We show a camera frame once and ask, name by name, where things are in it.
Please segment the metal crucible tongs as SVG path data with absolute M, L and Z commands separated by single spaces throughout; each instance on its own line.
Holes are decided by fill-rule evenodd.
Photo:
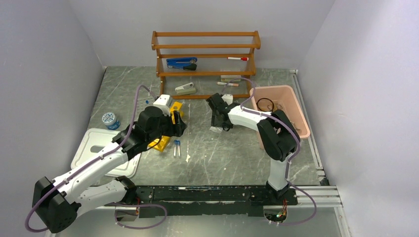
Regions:
M 275 106 L 276 106 L 276 108 L 278 109 L 278 110 L 282 110 L 285 114 L 286 114 L 286 116 L 288 117 L 288 119 L 289 119 L 289 121 L 290 121 L 290 123 L 292 124 L 292 126 L 293 126 L 293 128 L 297 131 L 297 132 L 299 132 L 300 131 L 300 129 L 296 126 L 296 124 L 291 120 L 291 117 L 290 117 L 290 115 L 289 115 L 289 113 L 287 112 L 287 110 L 286 110 L 286 108 L 283 106 L 283 105 L 281 105 L 280 103 L 274 103 L 275 104 Z

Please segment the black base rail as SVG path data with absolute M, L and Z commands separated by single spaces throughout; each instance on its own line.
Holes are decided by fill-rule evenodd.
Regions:
M 266 207 L 297 205 L 295 189 L 280 195 L 266 185 L 137 186 L 120 201 L 140 209 L 141 218 L 157 216 L 236 215 L 263 217 Z

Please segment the white plastic lid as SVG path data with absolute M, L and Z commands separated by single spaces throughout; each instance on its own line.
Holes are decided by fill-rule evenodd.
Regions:
M 97 157 L 98 153 L 112 141 L 112 138 L 116 136 L 118 132 L 119 131 L 116 130 L 107 130 L 101 128 L 88 129 L 84 134 L 84 137 L 70 164 L 71 169 L 75 169 L 76 167 L 80 166 L 89 158 Z M 122 165 L 119 165 L 118 167 L 108 172 L 106 176 L 126 176 L 127 178 L 133 178 L 137 172 L 140 158 L 141 154 L 138 154 L 135 158 Z

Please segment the clear plastic bag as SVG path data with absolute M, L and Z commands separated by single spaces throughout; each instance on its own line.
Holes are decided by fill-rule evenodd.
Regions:
M 211 126 L 210 131 L 220 134 L 223 131 L 222 127 Z

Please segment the blue capped test tubes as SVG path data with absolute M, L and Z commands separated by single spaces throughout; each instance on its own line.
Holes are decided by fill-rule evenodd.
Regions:
M 178 157 L 178 141 L 177 140 L 174 140 L 173 157 L 174 158 Z

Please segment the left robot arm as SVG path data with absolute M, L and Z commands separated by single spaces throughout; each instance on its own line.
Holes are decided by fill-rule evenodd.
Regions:
M 46 226 L 40 231 L 55 234 L 99 206 L 114 202 L 133 204 L 137 198 L 136 186 L 126 176 L 98 187 L 92 187 L 92 184 L 117 166 L 147 151 L 154 140 L 163 136 L 182 136 L 186 127 L 179 111 L 146 107 L 138 120 L 132 120 L 96 156 L 52 180 L 42 177 L 35 183 L 32 209 L 25 220 L 26 229 L 37 232 L 29 225 L 34 213 Z

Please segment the white stapler on block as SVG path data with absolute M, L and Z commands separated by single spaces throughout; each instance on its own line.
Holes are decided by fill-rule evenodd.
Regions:
M 189 95 L 196 93 L 196 88 L 194 87 L 194 83 L 190 82 L 175 88 L 176 95 Z

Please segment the blue black clamp tool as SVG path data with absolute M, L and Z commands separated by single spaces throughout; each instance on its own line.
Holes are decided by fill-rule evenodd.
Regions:
M 195 71 L 197 69 L 197 61 L 196 57 L 168 58 L 166 59 L 166 65 L 168 68 Z

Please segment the pink plastic bin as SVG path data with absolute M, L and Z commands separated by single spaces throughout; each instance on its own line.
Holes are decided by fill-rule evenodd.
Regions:
M 310 136 L 310 129 L 301 109 L 300 103 L 291 86 L 275 85 L 261 86 L 250 90 L 253 96 L 251 103 L 254 110 L 262 112 L 272 112 L 277 110 L 276 103 L 283 105 L 289 113 L 291 120 L 300 129 L 298 133 L 300 139 L 307 139 Z

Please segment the clear well plate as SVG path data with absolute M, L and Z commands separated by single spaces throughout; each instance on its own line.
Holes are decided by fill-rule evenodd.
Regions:
M 156 100 L 154 98 L 152 98 L 152 99 L 147 99 L 144 102 L 145 102 L 146 106 L 153 106 L 155 101 Z

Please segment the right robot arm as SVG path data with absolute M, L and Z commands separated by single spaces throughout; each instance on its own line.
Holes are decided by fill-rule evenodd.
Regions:
M 300 137 L 285 112 L 261 112 L 235 102 L 229 104 L 219 93 L 206 101 L 212 110 L 212 126 L 229 131 L 237 125 L 259 133 L 263 148 L 271 158 L 266 196 L 271 204 L 279 204 L 290 188 L 291 160 L 300 151 Z

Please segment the red white marker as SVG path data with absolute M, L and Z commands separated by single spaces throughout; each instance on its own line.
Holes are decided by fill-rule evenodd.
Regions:
M 248 57 L 227 57 L 228 60 L 249 61 Z

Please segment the orange white pen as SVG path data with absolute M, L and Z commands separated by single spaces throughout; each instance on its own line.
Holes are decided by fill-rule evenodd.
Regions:
M 238 83 L 227 83 L 227 82 L 217 82 L 217 85 L 223 85 L 223 86 L 233 86 L 233 87 L 238 87 L 239 84 Z

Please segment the wooden shelf rack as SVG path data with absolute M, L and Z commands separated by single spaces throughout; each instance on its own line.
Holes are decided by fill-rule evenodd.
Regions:
M 252 32 L 156 32 L 151 48 L 156 53 L 156 76 L 160 93 L 165 92 L 168 77 L 210 77 L 240 75 L 247 79 L 256 75 L 254 53 L 261 47 L 258 31 Z M 166 59 L 196 57 L 195 71 L 168 68 Z M 248 57 L 249 61 L 227 57 Z

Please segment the yellow test tube rack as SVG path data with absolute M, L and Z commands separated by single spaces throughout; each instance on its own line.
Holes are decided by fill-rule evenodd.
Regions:
M 175 116 L 174 116 L 175 111 L 178 111 L 179 115 L 183 117 L 184 113 L 182 112 L 181 108 L 182 108 L 182 103 L 180 102 L 175 101 L 172 104 L 170 108 L 170 116 L 171 116 L 173 124 L 175 123 Z M 170 144 L 172 143 L 172 140 L 173 140 L 173 137 L 162 136 L 161 141 L 159 141 L 159 139 L 154 140 L 148 145 L 148 148 L 152 148 L 159 152 L 163 152 L 166 148 L 170 146 Z

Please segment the white green box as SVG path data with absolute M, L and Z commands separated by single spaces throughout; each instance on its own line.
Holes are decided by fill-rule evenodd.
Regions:
M 241 81 L 241 76 L 240 75 L 221 75 L 220 76 L 220 81 L 221 82 L 240 82 Z

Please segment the blue white tape roll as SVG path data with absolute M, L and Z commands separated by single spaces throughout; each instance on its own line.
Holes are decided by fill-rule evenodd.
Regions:
M 102 116 L 102 122 L 108 130 L 116 130 L 120 127 L 120 121 L 112 112 L 107 112 Z

